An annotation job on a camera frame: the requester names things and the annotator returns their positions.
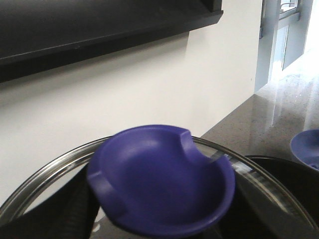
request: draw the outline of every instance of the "granite countertop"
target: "granite countertop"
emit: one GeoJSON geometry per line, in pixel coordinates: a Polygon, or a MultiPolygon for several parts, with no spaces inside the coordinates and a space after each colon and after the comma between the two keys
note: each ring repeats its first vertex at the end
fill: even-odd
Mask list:
{"type": "Polygon", "coordinates": [[[319,128],[319,51],[310,51],[270,81],[202,138],[243,155],[288,160],[290,140],[319,128]]]}

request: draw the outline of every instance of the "kitchen counter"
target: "kitchen counter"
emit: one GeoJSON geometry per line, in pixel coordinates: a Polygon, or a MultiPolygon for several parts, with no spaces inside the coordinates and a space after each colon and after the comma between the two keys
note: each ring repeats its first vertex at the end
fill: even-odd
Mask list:
{"type": "Polygon", "coordinates": [[[202,138],[243,155],[288,160],[290,140],[319,127],[319,51],[312,50],[230,113],[202,138]]]}

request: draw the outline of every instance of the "purple spoon rest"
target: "purple spoon rest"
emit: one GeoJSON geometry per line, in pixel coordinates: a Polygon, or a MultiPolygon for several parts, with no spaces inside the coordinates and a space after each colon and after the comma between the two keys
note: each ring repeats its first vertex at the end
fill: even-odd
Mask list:
{"type": "Polygon", "coordinates": [[[147,125],[120,132],[93,155],[87,172],[117,226],[156,238],[182,238],[217,223],[235,189],[225,156],[204,156],[188,130],[147,125]]]}

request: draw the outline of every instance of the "metal rim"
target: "metal rim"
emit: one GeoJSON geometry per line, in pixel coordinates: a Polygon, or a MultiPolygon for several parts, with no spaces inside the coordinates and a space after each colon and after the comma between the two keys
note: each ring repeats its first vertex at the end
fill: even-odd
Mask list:
{"type": "MultiPolygon", "coordinates": [[[[47,187],[54,183],[57,179],[70,172],[74,168],[83,165],[89,161],[91,155],[105,140],[110,137],[101,138],[93,142],[80,146],[68,153],[52,160],[44,167],[39,169],[33,175],[31,175],[25,182],[23,182],[5,201],[0,208],[0,226],[4,225],[13,219],[21,216],[33,200],[41,194],[47,187]]],[[[294,206],[304,219],[315,229],[318,229],[316,223],[312,217],[303,208],[303,206],[297,201],[297,199],[270,173],[265,171],[258,164],[250,160],[249,158],[242,156],[224,146],[217,143],[193,137],[195,143],[199,143],[208,147],[212,147],[216,150],[222,151],[231,157],[238,159],[246,165],[252,166],[255,171],[264,176],[268,181],[276,185],[279,191],[285,196],[285,199],[294,206]]]]}

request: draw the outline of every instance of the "black shelf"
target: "black shelf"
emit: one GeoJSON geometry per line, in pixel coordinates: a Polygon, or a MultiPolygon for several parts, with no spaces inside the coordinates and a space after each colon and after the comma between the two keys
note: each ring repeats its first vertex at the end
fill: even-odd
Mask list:
{"type": "Polygon", "coordinates": [[[215,24],[221,0],[2,0],[0,82],[215,24]]]}

